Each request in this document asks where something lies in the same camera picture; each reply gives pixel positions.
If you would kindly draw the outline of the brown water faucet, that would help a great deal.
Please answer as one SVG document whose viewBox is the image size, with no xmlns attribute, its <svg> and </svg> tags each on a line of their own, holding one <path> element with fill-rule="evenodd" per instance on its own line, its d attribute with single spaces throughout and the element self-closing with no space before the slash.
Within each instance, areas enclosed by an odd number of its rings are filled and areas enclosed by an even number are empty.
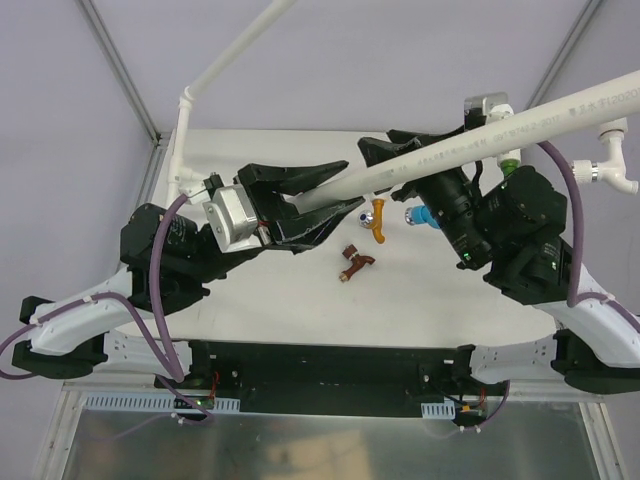
<svg viewBox="0 0 640 480">
<path fill-rule="evenodd" d="M 369 255 L 362 255 L 353 244 L 349 244 L 342 251 L 342 255 L 350 262 L 350 266 L 340 273 L 339 279 L 341 282 L 350 281 L 351 278 L 362 268 L 373 265 L 376 262 L 373 257 Z"/>
</svg>

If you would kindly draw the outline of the white PVC pipe frame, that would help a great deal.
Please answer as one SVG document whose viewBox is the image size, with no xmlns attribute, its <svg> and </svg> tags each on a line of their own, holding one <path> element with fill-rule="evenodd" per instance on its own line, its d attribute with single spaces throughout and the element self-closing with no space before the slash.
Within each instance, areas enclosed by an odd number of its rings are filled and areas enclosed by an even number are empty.
<svg viewBox="0 0 640 480">
<path fill-rule="evenodd" d="M 179 97 L 173 151 L 168 164 L 167 205 L 179 196 L 189 117 L 197 97 L 293 4 L 292 1 L 271 2 L 192 84 L 184 88 Z M 307 212 L 333 201 L 356 198 L 638 112 L 639 73 L 634 71 L 356 171 L 296 196 L 293 204 Z"/>
</svg>

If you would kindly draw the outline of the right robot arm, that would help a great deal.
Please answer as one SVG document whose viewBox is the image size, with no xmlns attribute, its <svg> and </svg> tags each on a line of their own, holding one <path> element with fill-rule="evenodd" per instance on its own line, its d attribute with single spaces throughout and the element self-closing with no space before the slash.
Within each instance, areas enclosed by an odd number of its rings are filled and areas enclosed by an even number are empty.
<svg viewBox="0 0 640 480">
<path fill-rule="evenodd" d="M 639 322 L 616 301 L 590 288 L 575 292 L 580 267 L 561 233 L 571 201 L 530 166 L 517 167 L 487 194 L 459 167 L 410 181 L 395 201 L 418 197 L 411 224 L 439 228 L 459 256 L 461 270 L 490 268 L 484 281 L 502 295 L 554 317 L 555 334 L 505 347 L 459 348 L 463 362 L 450 369 L 452 387 L 473 394 L 512 373 L 561 376 L 578 390 L 613 395 L 639 389 L 639 362 L 614 366 L 605 353 L 639 347 Z"/>
</svg>

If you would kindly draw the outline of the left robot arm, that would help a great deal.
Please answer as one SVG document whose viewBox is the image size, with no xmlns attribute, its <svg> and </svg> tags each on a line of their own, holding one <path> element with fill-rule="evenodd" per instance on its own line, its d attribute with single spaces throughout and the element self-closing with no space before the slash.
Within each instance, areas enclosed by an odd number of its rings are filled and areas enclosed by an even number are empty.
<svg viewBox="0 0 640 480">
<path fill-rule="evenodd" d="M 204 387 L 210 363 L 175 340 L 169 315 L 198 303 L 266 250 L 299 254 L 323 243 L 362 203 L 333 200 L 301 212 L 292 198 L 345 170 L 249 164 L 231 184 L 212 174 L 185 188 L 168 207 L 138 207 L 120 233 L 121 268 L 69 299 L 26 297 L 19 331 L 3 341 L 12 354 L 9 380 L 74 379 L 109 367 Z"/>
</svg>

